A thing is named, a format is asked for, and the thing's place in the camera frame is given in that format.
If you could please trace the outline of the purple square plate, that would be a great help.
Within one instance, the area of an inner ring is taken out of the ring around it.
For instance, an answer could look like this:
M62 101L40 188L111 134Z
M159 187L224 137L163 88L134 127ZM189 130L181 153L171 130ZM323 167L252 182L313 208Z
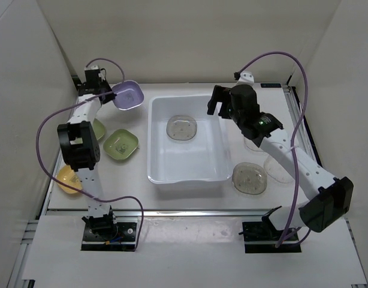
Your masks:
M140 106L144 101L144 94L139 84L133 80L117 83L112 87L116 95L113 104L119 110L130 110Z

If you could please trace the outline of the clear plate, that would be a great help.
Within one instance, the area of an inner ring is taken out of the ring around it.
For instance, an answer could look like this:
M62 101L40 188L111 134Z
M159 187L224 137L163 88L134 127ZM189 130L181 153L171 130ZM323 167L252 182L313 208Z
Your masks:
M166 133L173 140L191 140L197 133L197 122L190 116L173 116L167 122Z
M290 184L293 181L292 176L271 156L264 161L264 170L280 184Z
M257 145L254 144L253 141L251 141L251 140L249 140L245 137L243 138L243 143L245 145L245 148L248 149L249 151L251 151L252 153L265 154L265 152L261 148L257 147Z
M243 194L260 195L267 188L267 173L257 164L241 162L233 169L232 183Z

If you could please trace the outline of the green plate with panda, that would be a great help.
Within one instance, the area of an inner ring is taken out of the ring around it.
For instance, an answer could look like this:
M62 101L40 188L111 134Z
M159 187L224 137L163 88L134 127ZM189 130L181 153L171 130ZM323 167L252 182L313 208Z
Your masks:
M103 143L104 152L119 163L128 161L138 149L139 139L126 129L114 131Z

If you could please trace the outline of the yellow square plate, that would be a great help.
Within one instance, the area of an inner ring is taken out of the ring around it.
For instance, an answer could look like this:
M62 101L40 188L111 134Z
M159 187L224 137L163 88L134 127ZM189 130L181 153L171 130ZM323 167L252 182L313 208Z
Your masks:
M63 184L66 184L70 187L76 188L78 190L82 189L81 182L72 168L69 165L64 165L60 171L58 172L56 179L61 181ZM58 184L58 186L66 193L66 194L77 194L77 191L71 188L68 188L64 185Z

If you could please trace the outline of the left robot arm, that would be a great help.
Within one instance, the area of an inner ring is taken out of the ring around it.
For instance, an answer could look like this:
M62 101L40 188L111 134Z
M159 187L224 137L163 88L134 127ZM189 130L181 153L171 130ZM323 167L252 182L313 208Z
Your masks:
M108 203L102 202L104 192L98 172L101 158L98 140L93 130L96 114L114 93L97 65L85 68L86 81L78 89L78 106L57 132L65 164L75 172L82 191L88 195L88 216L83 221L88 229L103 240L117 236L118 225Z

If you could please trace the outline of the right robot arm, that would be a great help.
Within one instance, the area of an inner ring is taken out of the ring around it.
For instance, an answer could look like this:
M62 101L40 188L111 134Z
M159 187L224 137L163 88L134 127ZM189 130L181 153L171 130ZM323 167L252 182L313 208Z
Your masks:
M261 232L265 238L278 238L286 227L307 227L320 233L349 211L352 181L335 177L295 146L280 120L260 110L253 87L216 85L207 114L213 115L218 103L221 104L218 115L233 120L244 137L272 156L307 197L304 203L274 208L263 216Z

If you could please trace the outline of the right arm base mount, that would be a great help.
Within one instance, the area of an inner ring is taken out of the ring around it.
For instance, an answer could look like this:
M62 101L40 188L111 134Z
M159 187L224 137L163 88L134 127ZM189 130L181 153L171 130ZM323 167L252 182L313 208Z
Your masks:
M300 244L290 242L298 242L297 232L291 228L287 233L294 234L278 248L275 247L283 231L275 229L269 221L269 216L279 208L280 206L269 210L261 217L261 221L242 222L242 231L239 232L239 236L243 237L246 254L301 253Z

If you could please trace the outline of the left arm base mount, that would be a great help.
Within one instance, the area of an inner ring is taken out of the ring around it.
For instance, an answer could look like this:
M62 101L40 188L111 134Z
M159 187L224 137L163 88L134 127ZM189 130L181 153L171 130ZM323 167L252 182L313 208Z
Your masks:
M91 222L87 217L82 220L85 222L80 248L82 251L135 251L138 228L136 221L113 220L110 224L107 220Z

